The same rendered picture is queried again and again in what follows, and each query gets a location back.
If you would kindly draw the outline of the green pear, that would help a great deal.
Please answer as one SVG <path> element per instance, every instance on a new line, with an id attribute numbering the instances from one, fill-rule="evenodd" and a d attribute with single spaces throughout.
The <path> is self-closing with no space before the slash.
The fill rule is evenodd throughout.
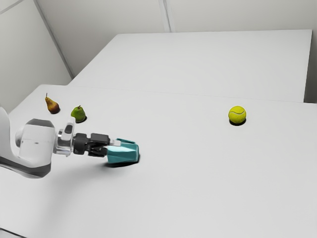
<path id="1" fill-rule="evenodd" d="M 81 123 L 86 119 L 86 113 L 81 105 L 72 110 L 71 116 L 75 118 L 76 123 Z"/>

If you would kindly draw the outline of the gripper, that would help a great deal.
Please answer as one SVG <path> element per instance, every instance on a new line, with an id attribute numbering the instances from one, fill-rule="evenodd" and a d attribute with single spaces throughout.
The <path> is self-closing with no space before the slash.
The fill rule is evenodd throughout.
<path id="1" fill-rule="evenodd" d="M 84 133 L 77 133 L 73 137 L 73 153 L 76 155 L 83 155 L 88 152 L 88 156 L 91 157 L 105 157 L 107 155 L 105 146 L 120 145 L 120 140 L 110 139 L 106 134 L 91 133 L 91 137 L 88 138 Z"/>

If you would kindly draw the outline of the teal faceted mug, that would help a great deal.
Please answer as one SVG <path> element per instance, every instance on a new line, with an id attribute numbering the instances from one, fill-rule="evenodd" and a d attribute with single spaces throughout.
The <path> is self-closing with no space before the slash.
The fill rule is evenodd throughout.
<path id="1" fill-rule="evenodd" d="M 139 161 L 139 146 L 133 141 L 117 138 L 107 146 L 107 160 L 110 164 L 134 163 Z"/>

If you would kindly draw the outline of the brown pear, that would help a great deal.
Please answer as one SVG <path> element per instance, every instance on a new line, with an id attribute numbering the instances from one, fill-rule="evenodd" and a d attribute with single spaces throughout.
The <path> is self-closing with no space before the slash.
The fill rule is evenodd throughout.
<path id="1" fill-rule="evenodd" d="M 47 104 L 48 111 L 51 114 L 59 113 L 59 111 L 60 111 L 59 104 L 57 102 L 55 102 L 54 100 L 52 100 L 51 98 L 49 98 L 48 94 L 46 94 L 45 102 Z"/>

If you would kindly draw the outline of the yellow tennis ball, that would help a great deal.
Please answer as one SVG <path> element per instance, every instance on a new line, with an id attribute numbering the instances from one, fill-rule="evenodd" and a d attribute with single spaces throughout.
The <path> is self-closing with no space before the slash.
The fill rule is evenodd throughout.
<path id="1" fill-rule="evenodd" d="M 228 118 L 232 123 L 240 124 L 246 120 L 246 110 L 242 106 L 234 106 L 229 110 Z"/>

